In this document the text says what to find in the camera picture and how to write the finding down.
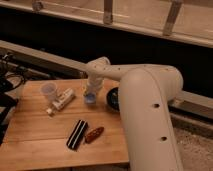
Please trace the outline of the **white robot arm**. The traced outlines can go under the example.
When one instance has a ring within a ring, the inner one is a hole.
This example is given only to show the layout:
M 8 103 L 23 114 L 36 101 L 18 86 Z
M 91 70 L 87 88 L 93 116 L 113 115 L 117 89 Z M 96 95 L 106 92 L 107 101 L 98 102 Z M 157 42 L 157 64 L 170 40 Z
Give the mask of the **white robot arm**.
M 183 171 L 168 102 L 183 88 L 180 71 L 169 65 L 112 65 L 105 57 L 86 64 L 86 91 L 105 78 L 119 83 L 118 103 L 131 171 Z

